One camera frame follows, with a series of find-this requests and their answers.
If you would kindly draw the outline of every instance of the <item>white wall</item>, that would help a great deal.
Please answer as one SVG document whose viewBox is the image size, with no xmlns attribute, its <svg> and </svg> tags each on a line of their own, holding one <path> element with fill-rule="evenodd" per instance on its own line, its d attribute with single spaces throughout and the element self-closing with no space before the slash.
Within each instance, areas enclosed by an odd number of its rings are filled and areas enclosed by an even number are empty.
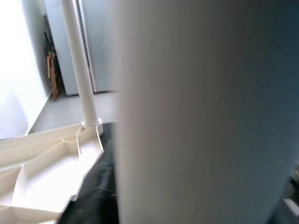
<svg viewBox="0 0 299 224">
<path fill-rule="evenodd" d="M 47 100 L 42 24 L 37 0 L 5 1 L 0 8 L 0 139 L 25 134 Z"/>
</svg>

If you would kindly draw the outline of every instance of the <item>gray floor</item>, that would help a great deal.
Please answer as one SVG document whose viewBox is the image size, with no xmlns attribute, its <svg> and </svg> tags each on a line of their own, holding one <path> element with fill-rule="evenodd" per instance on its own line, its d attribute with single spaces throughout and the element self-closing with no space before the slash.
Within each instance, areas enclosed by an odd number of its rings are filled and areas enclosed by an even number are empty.
<svg viewBox="0 0 299 224">
<path fill-rule="evenodd" d="M 115 122 L 115 92 L 94 94 L 98 116 L 103 122 Z M 30 133 L 46 131 L 80 123 L 83 120 L 79 96 L 67 97 L 61 94 L 57 101 L 52 98 L 47 102 Z"/>
</svg>

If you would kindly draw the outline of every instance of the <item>refrigerator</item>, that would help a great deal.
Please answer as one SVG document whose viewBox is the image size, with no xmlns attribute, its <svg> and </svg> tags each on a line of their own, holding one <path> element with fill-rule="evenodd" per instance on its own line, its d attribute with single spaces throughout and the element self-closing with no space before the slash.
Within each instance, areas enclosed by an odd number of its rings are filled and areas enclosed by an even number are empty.
<svg viewBox="0 0 299 224">
<path fill-rule="evenodd" d="M 77 6 L 93 92 L 113 91 L 108 0 L 73 0 Z M 60 0 L 44 0 L 67 96 L 77 95 Z"/>
</svg>

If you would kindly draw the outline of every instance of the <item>white pole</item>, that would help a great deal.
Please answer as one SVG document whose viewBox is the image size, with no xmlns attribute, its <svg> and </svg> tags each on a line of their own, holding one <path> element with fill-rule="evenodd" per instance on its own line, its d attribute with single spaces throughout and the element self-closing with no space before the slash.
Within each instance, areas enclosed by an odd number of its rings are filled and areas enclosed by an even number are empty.
<svg viewBox="0 0 299 224">
<path fill-rule="evenodd" d="M 84 45 L 79 28 L 78 9 L 75 0 L 61 0 L 71 58 L 75 70 L 76 82 L 83 109 L 83 126 L 95 126 L 100 123 L 93 99 L 93 90 L 84 55 Z"/>
<path fill-rule="evenodd" d="M 298 154 L 299 13 L 115 2 L 121 223 L 266 223 Z"/>
</svg>

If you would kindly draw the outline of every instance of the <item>white cylinder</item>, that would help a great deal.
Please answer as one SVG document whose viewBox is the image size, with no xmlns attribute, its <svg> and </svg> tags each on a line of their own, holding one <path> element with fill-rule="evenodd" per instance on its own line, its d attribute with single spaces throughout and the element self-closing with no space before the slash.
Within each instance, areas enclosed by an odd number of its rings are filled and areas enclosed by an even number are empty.
<svg viewBox="0 0 299 224">
<path fill-rule="evenodd" d="M 100 123 L 93 99 L 93 89 L 84 55 L 84 44 L 79 27 L 78 8 L 75 0 L 61 0 L 71 58 L 83 109 L 83 126 Z"/>
<path fill-rule="evenodd" d="M 122 224 L 266 223 L 299 150 L 298 16 L 116 0 Z"/>
</svg>

